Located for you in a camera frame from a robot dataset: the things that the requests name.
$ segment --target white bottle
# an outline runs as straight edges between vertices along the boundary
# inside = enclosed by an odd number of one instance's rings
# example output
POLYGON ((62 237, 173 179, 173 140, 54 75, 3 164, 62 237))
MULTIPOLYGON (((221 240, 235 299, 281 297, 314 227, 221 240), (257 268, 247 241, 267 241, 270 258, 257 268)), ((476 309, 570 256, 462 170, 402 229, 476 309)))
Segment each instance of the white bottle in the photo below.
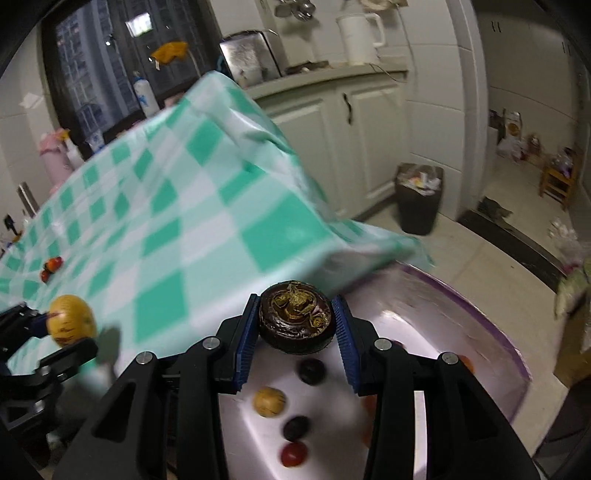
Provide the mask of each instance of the white bottle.
POLYGON ((146 118, 150 118, 160 111, 160 107, 158 106, 158 102, 156 101, 156 97, 149 81, 142 78, 139 75, 139 72, 134 72, 134 75, 134 90, 138 97, 139 105, 144 111, 146 118))
POLYGON ((84 158, 82 158, 82 155, 80 155, 80 150, 78 150, 78 147, 74 145, 74 142, 70 137, 66 138, 66 148, 68 149, 66 153, 68 155, 68 160, 70 160, 74 170, 77 170, 82 165, 84 165, 84 158))

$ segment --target pink bottle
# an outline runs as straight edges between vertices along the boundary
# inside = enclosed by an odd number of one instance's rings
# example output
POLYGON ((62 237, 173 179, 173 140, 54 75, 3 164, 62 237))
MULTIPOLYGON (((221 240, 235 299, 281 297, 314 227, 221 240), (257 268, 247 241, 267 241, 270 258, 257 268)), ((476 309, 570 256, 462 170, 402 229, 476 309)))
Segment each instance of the pink bottle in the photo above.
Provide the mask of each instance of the pink bottle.
POLYGON ((43 134, 39 143, 39 152, 45 170, 53 183, 50 191, 53 194, 61 184, 72 174, 74 168, 68 159, 66 146, 57 138, 56 134, 43 134))

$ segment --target cabinet handle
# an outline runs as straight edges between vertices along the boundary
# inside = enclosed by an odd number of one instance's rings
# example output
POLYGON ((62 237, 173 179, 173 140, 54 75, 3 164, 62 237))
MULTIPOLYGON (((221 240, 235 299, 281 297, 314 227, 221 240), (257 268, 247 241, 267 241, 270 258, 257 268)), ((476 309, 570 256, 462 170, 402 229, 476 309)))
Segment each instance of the cabinet handle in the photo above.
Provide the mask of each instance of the cabinet handle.
POLYGON ((349 98, 347 97, 346 93, 343 94, 343 100, 345 101, 345 103, 347 104, 347 108, 349 109, 349 115, 347 116, 347 123, 349 125, 351 125, 351 124, 353 124, 353 107, 349 103, 349 98))

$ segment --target trash can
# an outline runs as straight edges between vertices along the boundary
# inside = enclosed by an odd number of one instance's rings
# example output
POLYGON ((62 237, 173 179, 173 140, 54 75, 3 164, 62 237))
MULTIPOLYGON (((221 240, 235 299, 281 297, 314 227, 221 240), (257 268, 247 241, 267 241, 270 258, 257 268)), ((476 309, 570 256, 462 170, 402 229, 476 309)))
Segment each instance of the trash can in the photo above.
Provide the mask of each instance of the trash can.
POLYGON ((443 169, 403 163, 396 173, 395 185, 402 231, 413 235, 430 234, 443 194, 443 169))

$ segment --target spray bottle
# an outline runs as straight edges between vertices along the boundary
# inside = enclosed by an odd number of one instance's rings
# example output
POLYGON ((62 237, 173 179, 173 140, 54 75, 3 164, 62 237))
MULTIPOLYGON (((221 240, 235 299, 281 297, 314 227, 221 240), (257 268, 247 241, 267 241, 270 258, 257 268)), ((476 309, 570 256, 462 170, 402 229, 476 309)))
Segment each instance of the spray bottle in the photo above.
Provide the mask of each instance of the spray bottle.
POLYGON ((146 118, 150 118, 160 111, 149 81, 142 78, 139 72, 134 72, 134 91, 146 118))

